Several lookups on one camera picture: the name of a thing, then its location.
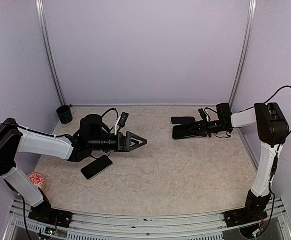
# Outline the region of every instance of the red round object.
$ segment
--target red round object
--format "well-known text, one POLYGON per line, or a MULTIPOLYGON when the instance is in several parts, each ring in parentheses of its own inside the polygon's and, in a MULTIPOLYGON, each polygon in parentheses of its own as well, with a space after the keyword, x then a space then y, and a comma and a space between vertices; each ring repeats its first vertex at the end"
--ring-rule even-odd
POLYGON ((30 181, 39 189, 43 190, 45 187, 45 178, 40 172, 33 172, 27 176, 30 181))

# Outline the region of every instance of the metal frame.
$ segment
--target metal frame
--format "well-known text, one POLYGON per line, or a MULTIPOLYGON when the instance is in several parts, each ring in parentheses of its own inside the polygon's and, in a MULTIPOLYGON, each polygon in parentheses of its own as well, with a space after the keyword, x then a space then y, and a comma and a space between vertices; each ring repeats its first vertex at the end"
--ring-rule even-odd
MULTIPOLYGON (((26 215, 30 206, 26 205, 26 215)), ((268 215, 272 201, 266 207, 268 215)), ((291 240, 291 225, 285 207, 280 198, 274 202, 273 218, 278 218, 284 240, 291 240)), ((59 234, 54 239, 63 240, 223 240, 223 233, 228 230, 247 227, 255 223, 227 228, 223 212, 176 216, 118 216, 92 214, 73 211, 70 228, 58 227, 59 234)), ((16 199, 11 208, 6 228, 1 240, 11 240, 16 227, 25 228, 23 220, 23 202, 16 199)), ((41 222, 27 219, 29 231, 39 233, 46 227, 54 228, 41 222)))
POLYGON ((244 71, 244 67, 245 67, 245 63, 246 63, 246 59, 248 55, 250 38, 252 35, 252 30, 253 30, 254 20, 255 20, 256 7, 257 7, 257 0, 250 0, 249 13, 248 13, 247 22, 246 22, 245 35, 244 35, 244 41, 243 41, 243 47, 241 51, 239 66, 236 71, 235 81, 234 81, 234 85, 233 85, 232 92, 229 99, 229 104, 231 108, 234 106, 234 102, 238 94, 239 85, 242 78, 242 73, 244 71))
POLYGON ((57 69, 56 69, 55 61, 54 61, 52 50, 51 50, 46 15, 45 15, 44 2, 43 2, 43 0, 35 0, 35 3, 36 3, 37 15, 39 18, 40 28, 41 28, 41 32, 42 32, 42 36, 43 36, 44 48, 45 48, 47 60, 49 63, 49 67, 50 67, 50 71, 51 71, 51 75, 52 75, 52 79, 53 79, 53 84, 54 84, 54 87, 56 90, 56 94, 57 94, 59 103, 61 106, 63 106, 63 105, 66 105, 66 100, 65 100, 60 82, 59 82, 57 69))

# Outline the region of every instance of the white wall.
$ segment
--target white wall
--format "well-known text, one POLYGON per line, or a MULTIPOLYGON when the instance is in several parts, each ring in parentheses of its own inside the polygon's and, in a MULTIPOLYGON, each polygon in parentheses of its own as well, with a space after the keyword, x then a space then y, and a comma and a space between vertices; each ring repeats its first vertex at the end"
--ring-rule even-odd
MULTIPOLYGON (((284 85, 291 85, 291 1, 258 1, 234 110, 264 102, 284 85)), ((273 101, 279 104, 291 127, 291 90, 283 90, 273 101)), ((259 158, 261 147, 256 127, 246 128, 243 132, 259 158)), ((273 188, 278 197, 282 196, 291 220, 291 135, 284 145, 273 188)))
MULTIPOLYGON (((17 123, 51 132, 58 100, 43 47, 35 1, 0 0, 0 123, 17 123)), ((28 174, 39 157, 17 156, 28 174)), ((0 233, 15 195, 0 177, 0 233)))
POLYGON ((249 0, 49 0, 60 83, 73 105, 229 101, 249 0))

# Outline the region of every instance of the vertical metal post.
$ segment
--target vertical metal post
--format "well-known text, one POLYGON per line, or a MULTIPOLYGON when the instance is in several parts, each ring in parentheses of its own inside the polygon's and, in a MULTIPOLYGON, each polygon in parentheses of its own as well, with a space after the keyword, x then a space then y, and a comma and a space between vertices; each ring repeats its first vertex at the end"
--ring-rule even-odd
POLYGON ((242 78, 242 73, 244 71, 244 67, 245 67, 245 63, 246 63, 246 59, 248 55, 248 48, 249 48, 250 38, 252 35, 252 29, 253 29, 254 20, 255 20, 256 7, 257 7, 257 0, 250 0, 249 13, 248 13, 247 22, 246 22, 244 42, 243 42, 243 47, 241 51, 240 62, 236 71, 235 81, 234 81, 234 85, 233 85, 232 92, 229 99, 229 104, 231 108, 234 106, 234 102, 238 94, 239 85, 242 78))
POLYGON ((56 90, 57 97, 59 99, 60 105, 66 105, 66 100, 64 97, 64 94, 62 92, 62 88, 59 82, 56 66, 55 66, 55 61, 52 55, 52 50, 51 50, 51 45, 49 41, 49 34, 48 34, 48 28, 47 28, 47 22, 46 22, 46 15, 45 15, 45 8, 44 8, 44 2, 43 0, 35 0, 36 2, 36 10, 37 10, 37 15, 39 18, 39 23, 40 23, 40 28, 43 36, 43 42, 44 42, 44 47, 46 51, 46 56, 48 59, 54 87, 56 90))

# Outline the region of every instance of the smartphone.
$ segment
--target smartphone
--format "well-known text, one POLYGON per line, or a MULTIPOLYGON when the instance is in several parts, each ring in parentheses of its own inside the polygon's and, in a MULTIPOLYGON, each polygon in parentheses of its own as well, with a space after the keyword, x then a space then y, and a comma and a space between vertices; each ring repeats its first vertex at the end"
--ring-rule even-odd
POLYGON ((108 167, 110 167, 113 162, 106 155, 99 157, 97 160, 91 162, 89 165, 81 169, 81 173, 85 176, 87 180, 90 180, 102 173, 108 167))
POLYGON ((171 117, 172 126, 183 125, 183 124, 194 124, 196 122, 193 116, 173 116, 171 117))

